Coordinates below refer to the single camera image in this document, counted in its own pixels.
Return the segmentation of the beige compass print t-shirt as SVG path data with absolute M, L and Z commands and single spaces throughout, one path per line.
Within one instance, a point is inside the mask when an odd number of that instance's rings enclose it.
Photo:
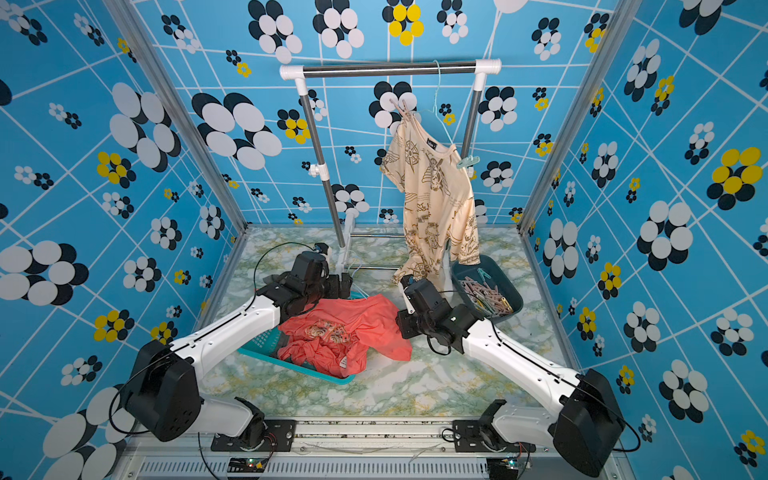
M 439 284 L 446 261 L 479 263 L 475 197 L 466 170 L 456 167 L 459 160 L 456 147 L 436 142 L 414 115 L 401 119 L 380 165 L 404 194 L 408 258 L 395 282 L 410 274 Z

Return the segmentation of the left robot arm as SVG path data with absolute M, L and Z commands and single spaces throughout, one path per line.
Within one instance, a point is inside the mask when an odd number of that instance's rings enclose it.
M 311 311 L 320 300 L 348 298 L 351 286 L 349 274 L 330 273 L 322 253 L 300 253 L 291 270 L 269 277 L 234 311 L 168 345 L 159 340 L 145 344 L 108 413 L 131 415 L 162 442 L 210 433 L 243 449 L 257 449 L 267 436 L 263 412 L 242 398 L 203 395 L 200 381 L 253 338 Z

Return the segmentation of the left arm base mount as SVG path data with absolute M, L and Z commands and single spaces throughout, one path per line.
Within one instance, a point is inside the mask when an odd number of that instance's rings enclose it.
M 289 452 L 296 434 L 297 421 L 266 419 L 249 425 L 237 437 L 216 434 L 210 443 L 214 452 Z

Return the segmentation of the red garment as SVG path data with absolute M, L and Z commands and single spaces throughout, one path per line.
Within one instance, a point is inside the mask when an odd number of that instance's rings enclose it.
M 412 345 L 402 337 L 397 314 L 397 306 L 382 295 L 322 299 L 309 312 L 279 326 L 288 341 L 277 351 L 277 358 L 299 366 L 308 364 L 335 378 L 366 370 L 369 349 L 408 362 Z

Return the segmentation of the mint green clothespin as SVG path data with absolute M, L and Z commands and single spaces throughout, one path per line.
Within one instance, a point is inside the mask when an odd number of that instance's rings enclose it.
M 473 168 L 476 164 L 478 164 L 481 161 L 479 156 L 475 155 L 467 155 L 463 158 L 461 158 L 457 164 L 456 167 L 458 169 L 462 168 Z

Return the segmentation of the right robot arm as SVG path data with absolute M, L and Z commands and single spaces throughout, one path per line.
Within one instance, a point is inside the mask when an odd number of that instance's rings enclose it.
M 476 446 L 527 455 L 534 447 L 545 447 L 580 474 L 600 476 L 627 426 L 602 374 L 593 369 L 579 373 L 542 357 L 466 305 L 450 305 L 427 279 L 406 276 L 400 290 L 406 307 L 399 311 L 397 323 L 404 338 L 424 335 L 450 352 L 491 367 L 544 410 L 539 416 L 524 414 L 505 400 L 495 400 L 478 420 L 454 424 L 458 450 Z

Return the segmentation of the pink clothespin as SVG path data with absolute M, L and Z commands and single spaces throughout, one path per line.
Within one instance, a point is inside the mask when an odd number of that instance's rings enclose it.
M 399 98 L 393 105 L 403 119 L 413 115 L 414 110 L 405 98 Z

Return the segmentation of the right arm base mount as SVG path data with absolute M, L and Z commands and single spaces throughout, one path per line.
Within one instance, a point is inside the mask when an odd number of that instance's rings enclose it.
M 537 447 L 527 442 L 510 443 L 489 424 L 480 420 L 454 420 L 448 428 L 459 453 L 510 453 L 513 455 L 534 453 Z

